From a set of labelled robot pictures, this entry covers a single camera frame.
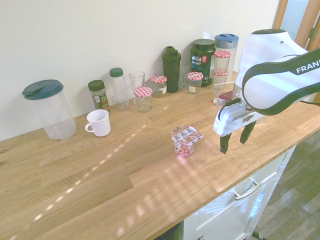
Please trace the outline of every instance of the blue lid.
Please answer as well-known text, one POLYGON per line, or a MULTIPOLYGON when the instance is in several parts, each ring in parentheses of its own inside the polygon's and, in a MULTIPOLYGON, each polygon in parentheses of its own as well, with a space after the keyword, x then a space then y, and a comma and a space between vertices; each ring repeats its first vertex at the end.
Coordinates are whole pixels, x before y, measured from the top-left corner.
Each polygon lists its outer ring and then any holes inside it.
POLYGON ((22 94, 25 99, 39 100, 46 99, 57 93, 60 93, 64 89, 64 86, 58 80, 42 80, 32 83, 27 86, 22 94))
POLYGON ((234 34, 219 34, 214 37, 215 47, 219 49, 234 49, 238 46, 239 37, 234 34))

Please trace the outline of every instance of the red checkered lid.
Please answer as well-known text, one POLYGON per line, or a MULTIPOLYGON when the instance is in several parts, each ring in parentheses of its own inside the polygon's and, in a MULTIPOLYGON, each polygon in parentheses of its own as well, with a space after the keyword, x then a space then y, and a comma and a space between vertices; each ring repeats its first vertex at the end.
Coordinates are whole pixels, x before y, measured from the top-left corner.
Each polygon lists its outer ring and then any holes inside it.
POLYGON ((186 77, 192 81, 200 81, 204 78, 204 75, 201 72, 198 71, 192 71, 189 72, 186 77))
POLYGON ((223 69, 223 70, 219 70, 219 68, 217 69, 217 71, 212 71, 212 72, 213 72, 213 74, 214 74, 215 76, 227 76, 227 75, 229 74, 228 71, 225 72, 224 69, 223 69))
POLYGON ((151 77, 150 80, 154 84, 163 84, 168 80, 168 78, 165 75, 155 75, 151 77))
POLYGON ((138 98, 145 98, 145 97, 151 96, 152 89, 147 86, 141 86, 141 87, 138 87, 133 93, 138 98))
POLYGON ((230 58, 231 52, 226 51, 226 50, 220 50, 220 51, 215 51, 214 55, 218 58, 230 58))

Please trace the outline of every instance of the drawer handle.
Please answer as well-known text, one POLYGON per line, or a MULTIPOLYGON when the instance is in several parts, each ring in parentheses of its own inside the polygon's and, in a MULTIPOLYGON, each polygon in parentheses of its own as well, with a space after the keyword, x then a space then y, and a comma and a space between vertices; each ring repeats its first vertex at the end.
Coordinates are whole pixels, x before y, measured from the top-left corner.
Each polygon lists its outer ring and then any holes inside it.
POLYGON ((244 199, 245 197, 248 197, 250 194, 253 194, 261 186, 262 182, 253 181, 253 184, 255 185, 255 187, 243 195, 240 195, 239 193, 234 191, 235 200, 238 201, 238 200, 244 199))

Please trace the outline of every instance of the mug handle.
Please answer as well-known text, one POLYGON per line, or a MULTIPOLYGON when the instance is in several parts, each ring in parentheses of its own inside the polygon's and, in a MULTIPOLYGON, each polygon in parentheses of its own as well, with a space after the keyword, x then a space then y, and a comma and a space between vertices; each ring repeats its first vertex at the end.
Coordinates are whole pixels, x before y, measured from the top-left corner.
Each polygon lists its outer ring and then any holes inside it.
POLYGON ((84 129, 89 132, 89 133, 94 133, 95 131, 93 130, 93 126, 91 123, 88 123, 87 125, 85 125, 84 129))

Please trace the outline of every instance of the wooden floor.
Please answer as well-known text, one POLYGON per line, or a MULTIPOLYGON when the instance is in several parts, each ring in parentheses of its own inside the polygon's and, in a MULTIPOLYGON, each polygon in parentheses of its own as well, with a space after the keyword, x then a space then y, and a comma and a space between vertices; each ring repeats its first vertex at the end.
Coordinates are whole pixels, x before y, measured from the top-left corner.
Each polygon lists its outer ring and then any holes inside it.
POLYGON ((296 147, 255 231, 267 240, 320 240, 320 131, 296 147))

